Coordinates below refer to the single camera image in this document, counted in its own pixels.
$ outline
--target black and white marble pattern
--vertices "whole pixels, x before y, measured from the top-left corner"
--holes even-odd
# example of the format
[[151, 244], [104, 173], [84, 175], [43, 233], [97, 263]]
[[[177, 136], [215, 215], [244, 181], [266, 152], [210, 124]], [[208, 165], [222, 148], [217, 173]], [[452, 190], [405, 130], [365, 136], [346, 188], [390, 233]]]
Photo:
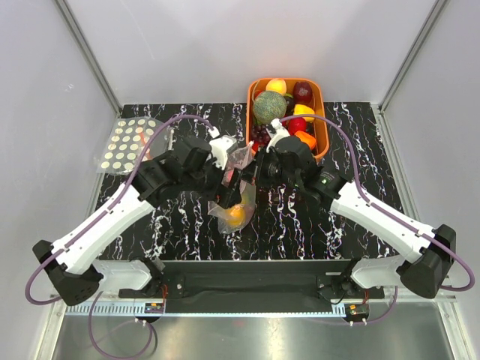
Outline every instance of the black and white marble pattern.
[[[395, 182], [369, 103], [325, 103], [326, 117], [352, 139], [363, 186], [375, 197], [401, 210]], [[157, 104], [125, 106], [122, 117], [155, 117], [165, 121], [181, 113], [203, 116], [221, 134], [245, 144], [244, 103]], [[175, 125], [175, 136], [207, 137], [196, 121]], [[343, 140], [329, 129], [330, 150], [322, 160], [353, 176], [350, 153]], [[106, 175], [99, 206], [124, 181]], [[129, 260], [138, 256], [162, 260], [303, 260], [351, 257], [385, 257], [395, 251], [345, 217], [319, 209], [296, 191], [280, 186], [257, 189], [257, 209], [242, 230], [223, 235], [208, 206], [195, 193], [169, 200], [149, 216], [125, 230], [100, 256], [105, 260]]]

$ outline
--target black cable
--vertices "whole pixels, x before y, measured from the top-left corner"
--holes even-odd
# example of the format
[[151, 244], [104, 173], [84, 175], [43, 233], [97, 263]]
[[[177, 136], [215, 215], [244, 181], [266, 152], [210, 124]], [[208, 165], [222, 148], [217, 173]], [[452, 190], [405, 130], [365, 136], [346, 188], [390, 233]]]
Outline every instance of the black cable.
[[340, 297], [340, 300], [338, 300], [337, 302], [331, 302], [330, 300], [328, 300], [325, 296], [322, 295], [322, 290], [325, 289], [326, 287], [332, 287], [332, 285], [328, 285], [328, 286], [324, 286], [322, 289], [319, 289], [318, 290], [318, 296], [320, 299], [322, 300], [325, 300], [326, 302], [328, 302], [330, 305], [338, 305], [342, 302], [342, 300], [344, 300], [344, 297], [346, 295], [345, 291], [343, 291], [343, 294], [342, 296]]

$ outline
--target metal floor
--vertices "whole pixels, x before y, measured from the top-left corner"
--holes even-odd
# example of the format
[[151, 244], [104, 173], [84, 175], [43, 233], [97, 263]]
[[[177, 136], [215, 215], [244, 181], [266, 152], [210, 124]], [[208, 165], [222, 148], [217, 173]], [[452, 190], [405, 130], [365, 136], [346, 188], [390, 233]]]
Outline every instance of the metal floor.
[[[372, 304], [372, 317], [386, 304]], [[96, 316], [94, 335], [101, 339], [124, 317]], [[440, 312], [434, 303], [400, 303], [385, 321], [350, 328], [332, 319], [164, 318], [158, 320], [157, 345], [141, 359], [453, 359]], [[114, 356], [132, 356], [148, 331], [130, 324], [100, 342]], [[66, 316], [55, 360], [104, 359], [90, 345], [86, 316]]]

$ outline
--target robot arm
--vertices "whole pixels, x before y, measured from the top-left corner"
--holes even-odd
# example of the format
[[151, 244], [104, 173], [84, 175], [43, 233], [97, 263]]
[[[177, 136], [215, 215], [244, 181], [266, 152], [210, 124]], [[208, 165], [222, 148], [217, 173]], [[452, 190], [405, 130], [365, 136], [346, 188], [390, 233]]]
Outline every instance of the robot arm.
[[[241, 180], [259, 186], [287, 184], [313, 197], [325, 210], [362, 225], [398, 251], [400, 255], [385, 259], [352, 260], [339, 277], [338, 286], [344, 290], [404, 284], [420, 296], [433, 298], [437, 294], [452, 265], [450, 256], [362, 200], [355, 184], [317, 166], [310, 149], [296, 136], [289, 136], [278, 121], [272, 123], [269, 131], [268, 147], [261, 148], [247, 168], [235, 169], [228, 186], [222, 185], [222, 180], [236, 141], [229, 136], [211, 142], [183, 139], [175, 143], [173, 150], [143, 162], [132, 185], [111, 210], [109, 207], [124, 190], [124, 184], [73, 232], [53, 243], [39, 241], [33, 250], [41, 263], [56, 251], [65, 250], [45, 268], [64, 301], [77, 305], [99, 288], [115, 292], [130, 289], [143, 295], [157, 293], [161, 285], [160, 264], [148, 260], [100, 261], [96, 260], [98, 254], [131, 224], [182, 191], [196, 191], [225, 209], [240, 203]], [[431, 226], [408, 218], [378, 199], [375, 203], [455, 251], [455, 232], [447, 226], [435, 232]], [[101, 212], [106, 212], [101, 220], [66, 249], [66, 244]]]

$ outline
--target pill blister pack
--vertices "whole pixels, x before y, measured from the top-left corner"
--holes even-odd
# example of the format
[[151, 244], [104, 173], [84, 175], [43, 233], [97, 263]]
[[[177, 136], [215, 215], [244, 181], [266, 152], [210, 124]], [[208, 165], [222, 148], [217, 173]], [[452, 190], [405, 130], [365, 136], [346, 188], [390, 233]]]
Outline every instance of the pill blister pack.
[[[153, 118], [118, 118], [98, 162], [99, 173], [129, 173], [145, 144], [162, 124]], [[142, 161], [150, 160], [168, 148], [170, 129], [163, 130], [151, 144]]]

